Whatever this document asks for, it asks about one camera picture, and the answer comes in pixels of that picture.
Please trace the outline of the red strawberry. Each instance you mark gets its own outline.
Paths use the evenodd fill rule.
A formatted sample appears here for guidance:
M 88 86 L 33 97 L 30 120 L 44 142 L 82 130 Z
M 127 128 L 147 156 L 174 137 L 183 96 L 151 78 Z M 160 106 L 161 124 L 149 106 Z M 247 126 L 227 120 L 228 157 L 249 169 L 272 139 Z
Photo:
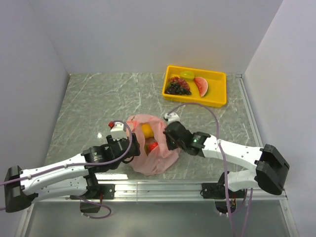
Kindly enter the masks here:
M 150 143 L 148 145 L 148 152 L 150 153 L 152 150 L 154 150 L 156 147 L 158 147 L 158 142 L 153 142 L 153 143 Z

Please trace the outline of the yellow orange fruit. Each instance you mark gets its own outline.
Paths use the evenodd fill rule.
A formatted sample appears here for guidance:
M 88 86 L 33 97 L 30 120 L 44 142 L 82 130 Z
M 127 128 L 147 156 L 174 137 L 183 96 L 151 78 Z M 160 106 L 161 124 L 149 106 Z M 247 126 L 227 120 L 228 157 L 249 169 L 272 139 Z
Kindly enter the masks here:
M 144 134 L 145 139 L 154 137 L 154 132 L 151 126 L 148 123 L 141 124 L 141 130 Z

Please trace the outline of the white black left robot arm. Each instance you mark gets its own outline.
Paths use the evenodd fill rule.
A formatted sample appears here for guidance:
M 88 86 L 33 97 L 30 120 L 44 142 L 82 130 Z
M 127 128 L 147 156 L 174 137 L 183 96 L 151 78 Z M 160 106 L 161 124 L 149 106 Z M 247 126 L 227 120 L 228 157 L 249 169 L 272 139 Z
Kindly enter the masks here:
M 13 166 L 1 183 L 5 196 L 3 209 L 7 213 L 18 212 L 37 201 L 61 196 L 99 198 L 102 189 L 96 174 L 115 170 L 121 162 L 139 155 L 135 134 L 117 141 L 108 135 L 106 144 L 92 146 L 58 163 L 24 170 Z

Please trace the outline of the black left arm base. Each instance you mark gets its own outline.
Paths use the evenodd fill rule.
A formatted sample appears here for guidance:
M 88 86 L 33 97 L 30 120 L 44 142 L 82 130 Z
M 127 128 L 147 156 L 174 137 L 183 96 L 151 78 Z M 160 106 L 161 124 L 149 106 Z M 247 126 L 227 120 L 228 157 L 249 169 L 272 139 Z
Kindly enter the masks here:
M 70 195 L 70 200 L 80 200 L 81 213 L 96 214 L 105 207 L 105 201 L 114 199 L 114 195 L 115 184 L 101 184 L 81 196 Z

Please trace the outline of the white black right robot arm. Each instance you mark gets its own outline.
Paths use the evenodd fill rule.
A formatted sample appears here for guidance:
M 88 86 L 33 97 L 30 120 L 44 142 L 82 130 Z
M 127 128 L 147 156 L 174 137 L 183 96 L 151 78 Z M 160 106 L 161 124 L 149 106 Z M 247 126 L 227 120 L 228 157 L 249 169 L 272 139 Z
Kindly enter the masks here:
M 192 156 L 217 158 L 244 168 L 221 176 L 217 191 L 222 197 L 251 188 L 260 188 L 276 196 L 283 192 L 290 165 L 273 145 L 261 148 L 218 140 L 208 133 L 191 133 L 178 121 L 170 123 L 164 134 L 169 150 L 180 148 Z

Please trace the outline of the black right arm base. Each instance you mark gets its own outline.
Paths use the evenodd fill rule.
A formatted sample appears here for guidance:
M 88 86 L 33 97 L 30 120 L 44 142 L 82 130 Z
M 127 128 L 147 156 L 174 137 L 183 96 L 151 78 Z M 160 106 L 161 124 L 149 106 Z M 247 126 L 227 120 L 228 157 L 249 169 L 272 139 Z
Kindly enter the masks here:
M 200 195 L 204 199 L 213 199 L 215 204 L 215 209 L 220 214 L 228 214 L 228 209 L 230 209 L 231 213 L 234 213 L 237 209 L 237 201 L 236 195 L 228 190 L 228 200 L 229 205 L 226 203 L 226 192 L 225 186 L 223 184 L 216 183 L 202 183 L 202 190 L 200 191 Z

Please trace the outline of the pink plastic bag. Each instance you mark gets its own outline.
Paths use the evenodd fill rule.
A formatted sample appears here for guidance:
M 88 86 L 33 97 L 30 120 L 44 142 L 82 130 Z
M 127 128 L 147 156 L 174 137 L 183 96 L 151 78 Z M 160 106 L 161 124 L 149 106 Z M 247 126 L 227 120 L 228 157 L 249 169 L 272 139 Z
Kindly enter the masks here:
M 154 132 L 154 137 L 145 139 L 141 130 L 141 124 L 148 123 Z M 179 157 L 180 149 L 170 151 L 167 147 L 164 130 L 167 124 L 157 116 L 148 114 L 131 115 L 127 119 L 127 125 L 136 134 L 140 145 L 140 156 L 134 158 L 129 164 L 134 171 L 144 175 L 164 173 Z M 158 147 L 148 152 L 148 145 L 158 142 Z

